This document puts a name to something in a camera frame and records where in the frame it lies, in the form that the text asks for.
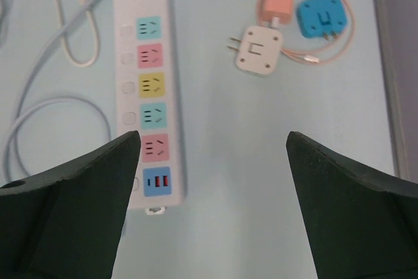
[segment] power strip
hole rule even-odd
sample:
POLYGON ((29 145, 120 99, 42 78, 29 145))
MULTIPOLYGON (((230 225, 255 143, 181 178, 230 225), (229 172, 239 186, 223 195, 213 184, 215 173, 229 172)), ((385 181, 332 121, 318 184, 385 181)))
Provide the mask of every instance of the power strip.
POLYGON ((180 204, 185 184, 169 0, 114 0, 118 134, 142 149, 129 208, 180 204))

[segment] blue power adapter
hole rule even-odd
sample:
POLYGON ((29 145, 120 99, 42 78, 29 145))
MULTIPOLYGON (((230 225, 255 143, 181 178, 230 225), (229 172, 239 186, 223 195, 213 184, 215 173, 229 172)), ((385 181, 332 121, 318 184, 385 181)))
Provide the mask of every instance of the blue power adapter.
POLYGON ((347 26, 341 0, 305 0, 297 9, 302 35, 308 39, 340 35, 347 26))

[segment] pink charging cable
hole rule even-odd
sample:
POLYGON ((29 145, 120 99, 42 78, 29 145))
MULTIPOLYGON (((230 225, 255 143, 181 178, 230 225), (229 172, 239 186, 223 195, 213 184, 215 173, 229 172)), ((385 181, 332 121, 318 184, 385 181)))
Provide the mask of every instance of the pink charging cable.
MULTIPOLYGON (((322 48, 318 48, 315 50, 295 50, 295 49, 289 49, 289 48, 283 48, 281 51, 283 52, 283 54, 285 54, 287 57, 289 57, 290 59, 305 64, 305 65, 324 65, 327 63, 331 63, 335 60, 337 60, 339 57, 341 57, 349 48, 349 46, 351 45, 351 43, 353 42, 353 37, 354 37, 354 33, 355 33, 355 17, 354 17, 354 12, 353 9, 351 8, 350 4, 348 3, 348 0, 342 0, 343 4, 346 6, 346 9, 349 13, 349 17, 350 17, 350 21, 351 21, 351 27, 349 30, 349 35, 348 38, 345 42, 345 44, 342 46, 342 48, 332 57, 328 58, 328 59, 324 59, 324 60, 320 60, 318 58, 316 58, 314 55, 324 52, 326 50, 328 50, 329 48, 333 47, 341 38, 342 35, 344 35, 344 33, 346 31, 344 31, 335 41, 331 42, 330 44, 322 47, 322 48)), ((263 20, 261 18, 261 13, 262 13, 262 8, 263 8, 263 0, 258 0, 257 2, 257 23, 260 26, 263 26, 263 20)))

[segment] white plug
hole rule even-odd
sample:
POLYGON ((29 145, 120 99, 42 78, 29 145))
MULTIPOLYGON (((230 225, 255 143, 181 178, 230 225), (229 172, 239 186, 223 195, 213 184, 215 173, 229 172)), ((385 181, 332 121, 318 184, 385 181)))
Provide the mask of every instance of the white plug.
POLYGON ((238 52, 236 66, 248 73, 266 76, 276 69, 283 47, 283 35, 276 29, 261 26, 247 28, 244 38, 231 38, 241 43, 239 48, 228 46, 238 52))

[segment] white table surface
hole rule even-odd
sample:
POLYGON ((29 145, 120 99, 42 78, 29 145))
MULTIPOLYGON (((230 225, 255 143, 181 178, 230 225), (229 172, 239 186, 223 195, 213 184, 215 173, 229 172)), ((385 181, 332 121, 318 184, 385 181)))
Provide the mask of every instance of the white table surface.
MULTIPOLYGON (((255 23, 256 0, 173 1, 189 195, 163 216, 128 214, 114 278, 316 278, 285 141, 290 131, 301 131, 394 172, 373 0, 350 0, 358 27, 342 59, 307 67, 283 57, 268 78, 240 72, 226 49, 230 36, 255 23)), ((78 6, 63 2, 67 15, 78 6)), ((51 95, 81 95, 96 102, 115 129, 112 10, 112 0, 95 7, 98 62, 77 69, 57 49, 27 105, 51 95)), ((14 0, 8 39, 0 48, 0 134, 10 125, 30 63, 56 28, 53 0, 14 0)), ((323 43, 303 39, 296 23, 283 33, 290 46, 323 43)), ((71 45, 77 56, 90 56, 85 20, 71 45)), ((35 173, 93 150, 104 138, 93 113, 58 105, 28 122, 20 142, 35 173)))

